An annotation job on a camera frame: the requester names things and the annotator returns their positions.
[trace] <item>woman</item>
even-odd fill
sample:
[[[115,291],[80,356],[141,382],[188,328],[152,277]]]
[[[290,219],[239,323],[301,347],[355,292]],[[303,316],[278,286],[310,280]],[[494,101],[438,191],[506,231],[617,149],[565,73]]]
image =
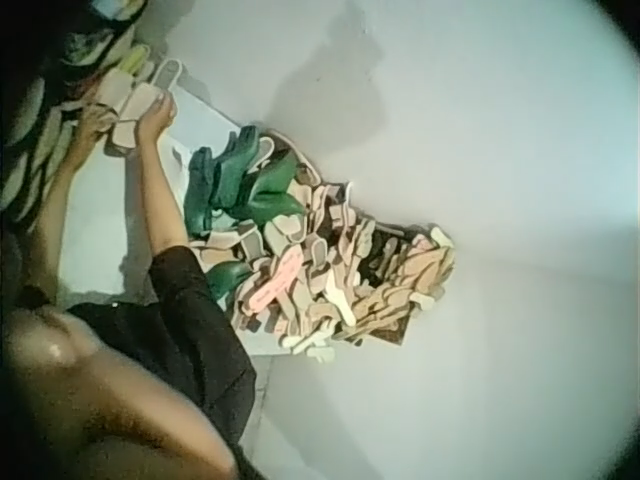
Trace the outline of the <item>woman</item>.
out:
[[[172,112],[165,93],[136,127],[159,303],[83,304],[69,313],[49,304],[69,189],[103,127],[104,111],[90,105],[31,237],[23,308],[3,332],[37,426],[59,465],[79,478],[262,478],[238,446],[255,371],[210,297],[160,164],[157,140]]]

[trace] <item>white floor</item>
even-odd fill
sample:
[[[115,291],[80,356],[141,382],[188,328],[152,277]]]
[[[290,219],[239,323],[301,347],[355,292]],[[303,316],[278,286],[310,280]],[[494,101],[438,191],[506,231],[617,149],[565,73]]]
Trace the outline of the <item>white floor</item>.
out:
[[[251,362],[256,369],[256,401],[247,423],[247,428],[244,431],[242,439],[240,439],[240,445],[245,451],[247,458],[250,460],[254,458],[256,441],[258,439],[258,431],[263,419],[262,409],[264,406],[264,398],[269,385],[269,374],[271,372],[272,357],[269,356],[256,356],[251,357]]]

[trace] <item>flip-flop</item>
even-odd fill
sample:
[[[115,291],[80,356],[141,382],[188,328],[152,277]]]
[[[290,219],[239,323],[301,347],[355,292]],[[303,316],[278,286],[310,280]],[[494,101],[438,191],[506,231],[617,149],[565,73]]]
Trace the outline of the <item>flip-flop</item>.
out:
[[[162,90],[149,83],[139,84],[127,99],[122,108],[120,118],[126,120],[139,119],[162,93]],[[116,123],[111,133],[111,143],[125,150],[136,148],[135,122]]]
[[[182,71],[183,66],[180,60],[167,58],[158,65],[158,69],[151,79],[151,84],[162,90],[171,90],[178,82]]]

